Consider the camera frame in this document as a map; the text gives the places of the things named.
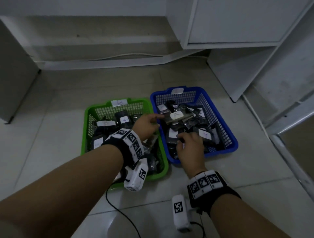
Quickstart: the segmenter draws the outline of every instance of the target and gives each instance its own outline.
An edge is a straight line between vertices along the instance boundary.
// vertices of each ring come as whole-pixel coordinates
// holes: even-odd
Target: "forearm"
[[[244,201],[231,194],[222,195],[215,201],[210,216],[221,238],[289,238]]]
[[[0,219],[31,237],[70,237],[122,165],[113,145],[76,157],[0,202]]]

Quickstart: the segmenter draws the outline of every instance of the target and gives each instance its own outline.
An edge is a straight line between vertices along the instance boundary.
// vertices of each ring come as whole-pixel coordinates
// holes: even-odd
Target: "person's left arm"
[[[133,126],[141,141],[157,129],[158,114]],[[0,221],[27,237],[71,237],[123,166],[120,150],[103,145],[54,169],[0,202]]]

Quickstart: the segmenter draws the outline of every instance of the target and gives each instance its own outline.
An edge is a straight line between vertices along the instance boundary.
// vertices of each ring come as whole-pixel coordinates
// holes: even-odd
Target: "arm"
[[[207,171],[204,162],[204,146],[196,133],[181,133],[185,147],[178,141],[177,151],[182,167],[189,178]],[[261,216],[244,201],[231,194],[220,196],[211,207],[211,219],[222,238],[233,237],[285,237],[282,230]]]
[[[144,115],[133,130],[149,138],[159,115]],[[0,202],[0,220],[28,237],[70,237],[123,166],[120,150],[103,145],[54,169]]]

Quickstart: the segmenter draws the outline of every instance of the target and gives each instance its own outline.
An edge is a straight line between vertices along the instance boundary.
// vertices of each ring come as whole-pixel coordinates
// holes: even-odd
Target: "white tile floor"
[[[11,125],[0,125],[0,199],[80,154],[84,110],[114,98],[149,97],[154,91],[186,85],[203,87],[239,142],[232,153],[208,158],[253,208],[292,237],[311,237],[314,203],[261,131],[242,100],[232,103],[201,58],[163,66],[75,71],[43,71]],[[187,195],[187,177],[170,166],[159,181],[137,193],[116,189],[108,198],[135,221],[142,237],[201,237],[199,227],[181,234],[174,228],[170,200]],[[200,220],[193,214],[194,220]],[[201,216],[207,237],[218,237]],[[129,222],[106,202],[97,203],[74,237],[121,237]]]

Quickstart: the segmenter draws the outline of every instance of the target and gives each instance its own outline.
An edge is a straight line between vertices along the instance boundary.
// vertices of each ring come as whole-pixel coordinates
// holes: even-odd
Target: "basket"
[[[209,125],[218,122],[226,149],[217,151],[214,147],[208,147],[209,153],[206,153],[205,156],[213,156],[217,154],[225,154],[234,152],[238,148],[238,141],[235,136],[223,120],[222,116],[219,114],[217,108],[211,101],[210,97],[206,91],[200,87],[191,87],[186,86],[168,88],[165,91],[154,92],[150,96],[150,100],[153,104],[153,109],[155,113],[158,113],[157,106],[160,104],[166,104],[167,100],[174,100],[178,104],[181,103],[196,103],[197,105],[202,105],[206,113]],[[161,140],[165,148],[165,153],[168,160],[173,164],[180,164],[180,161],[171,157],[168,151],[168,146],[166,143],[165,133],[162,128],[159,128],[161,134]]]
[[[95,120],[99,121],[104,116],[106,116],[108,120],[111,120],[114,118],[114,115],[116,112],[123,111],[123,110],[127,110],[130,115],[153,113],[152,104],[146,98],[140,98],[140,99],[127,98],[124,101],[125,102],[127,101],[127,104],[120,105],[120,106],[112,106],[112,102],[116,102],[116,101],[108,101],[105,104],[92,105],[85,110],[81,155],[85,154],[90,149],[90,142],[94,133],[93,126],[92,126],[93,121]],[[164,150],[160,135],[158,137],[157,156],[159,158],[158,170],[161,172],[158,174],[148,175],[145,179],[146,181],[160,179],[163,176],[165,176],[168,171],[169,164],[167,161],[167,156],[165,154],[165,150]],[[122,187],[122,186],[123,186],[123,183],[113,184],[111,186],[111,189]]]

